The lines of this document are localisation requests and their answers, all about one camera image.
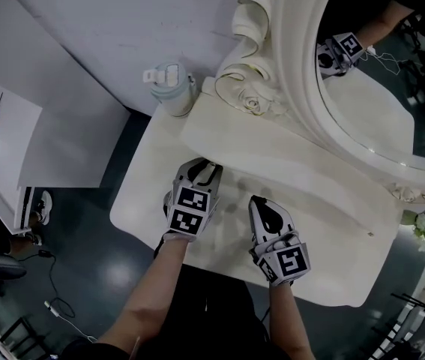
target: white cable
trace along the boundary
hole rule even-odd
[[[87,340],[89,340],[91,343],[95,343],[97,341],[97,339],[94,336],[88,336],[86,335],[84,332],[82,332],[80,329],[78,329],[73,323],[71,323],[69,320],[65,319],[64,317],[62,317],[61,315],[58,315],[59,319],[63,319],[64,321],[68,322],[69,324],[71,324],[78,332],[80,332],[80,334],[82,336],[84,336]]]
[[[54,307],[48,302],[45,301],[44,305],[46,306],[46,308],[51,312],[51,314],[53,314],[55,317],[58,317],[59,319],[63,319],[65,322],[68,322],[69,324],[71,324],[77,331],[80,332],[80,334],[82,336],[84,336],[87,340],[89,340],[91,343],[95,343],[97,341],[97,339],[94,336],[88,336],[86,335],[84,332],[82,332],[80,329],[78,329],[73,323],[71,323],[69,320],[67,320],[66,318],[62,317],[58,311],[56,311],[54,309]]]
[[[400,62],[403,63],[403,62],[407,62],[408,61],[408,60],[396,60],[395,57],[394,57],[394,55],[392,55],[391,53],[388,53],[388,52],[384,52],[381,55],[377,55],[377,54],[374,55],[372,52],[370,52],[368,50],[366,50],[366,52],[365,52],[366,58],[362,58],[362,56],[361,56],[361,60],[364,60],[366,62],[369,59],[369,55],[373,56],[380,64],[382,64],[382,67],[384,67],[387,71],[391,72],[395,76],[398,76],[400,74],[400,71],[402,70],[402,68],[400,67],[399,63]],[[394,62],[395,65],[398,68],[398,71],[396,72],[396,71],[391,70],[390,68],[388,68],[384,64],[384,62],[382,62],[382,60],[384,62]],[[414,62],[414,64],[419,65],[419,66],[422,67],[422,64],[416,63],[415,61],[413,61],[413,62]]]

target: floor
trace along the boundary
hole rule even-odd
[[[377,55],[390,53],[394,55],[396,60],[412,60],[419,63],[417,55],[412,52],[414,47],[410,38],[408,35],[400,34],[397,30],[375,44],[374,48]],[[393,62],[385,61],[385,64],[391,70],[398,71]],[[404,108],[411,113],[415,120],[414,155],[425,158],[425,103],[411,105],[407,100],[408,97],[412,96],[412,86],[415,86],[415,79],[405,70],[401,70],[395,76],[373,57],[369,57],[367,61],[360,60],[358,69],[388,89]]]
[[[152,261],[150,248],[109,221],[115,195],[148,120],[137,112],[130,117],[101,188],[52,190],[54,209],[49,225],[42,229],[44,248],[57,257],[52,273],[55,284],[76,313],[73,323],[95,337],[114,322]],[[39,257],[27,260],[28,274],[7,282],[0,298],[0,328],[4,331],[18,317],[26,316],[39,334],[46,335],[46,344],[60,353],[78,334],[43,306],[53,297],[48,278],[51,263],[51,259]],[[298,299],[316,358],[365,359],[359,347],[372,351],[381,341],[370,327],[381,328],[403,308],[390,293],[412,294],[424,266],[425,254],[418,252],[412,237],[399,234],[362,307],[322,307]],[[254,285],[249,288],[256,313],[262,317],[268,307],[268,291]]]

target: table surface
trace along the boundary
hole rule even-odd
[[[157,108],[110,212],[116,227],[151,248],[166,231],[164,195],[180,165],[198,157],[179,139],[186,121]],[[362,305],[395,234],[370,238],[332,205],[294,188],[283,189],[282,184],[225,167],[217,212],[200,239],[189,245],[185,263],[266,287],[265,276],[248,253],[252,234],[247,205],[251,194],[259,194],[291,213],[307,243],[312,271],[295,282],[295,295],[320,305]]]

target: shoe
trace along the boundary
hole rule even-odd
[[[39,214],[39,223],[47,225],[49,223],[49,215],[52,210],[52,197],[46,190],[42,193],[36,212]]]
[[[34,233],[30,232],[26,233],[25,236],[31,239],[33,245],[37,245],[38,247],[42,245],[42,238],[39,235],[35,235]]]

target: glove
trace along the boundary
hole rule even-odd
[[[214,167],[210,177],[204,182],[194,184],[193,181],[209,164]],[[164,241],[186,239],[193,242],[202,234],[217,209],[217,191],[222,171],[220,165],[212,164],[204,158],[189,161],[181,166],[172,184],[172,190],[164,197],[168,229],[163,235]]]
[[[317,44],[317,59],[323,77],[346,74],[365,52],[353,33],[344,33]]]
[[[204,232],[215,211],[214,208],[209,213],[211,195],[193,188],[192,182],[183,178],[166,197],[168,231],[163,235],[164,241],[186,239],[193,242]]]
[[[264,197],[249,201],[254,248],[249,252],[272,286],[294,281],[310,270],[307,246],[302,244],[290,214]]]

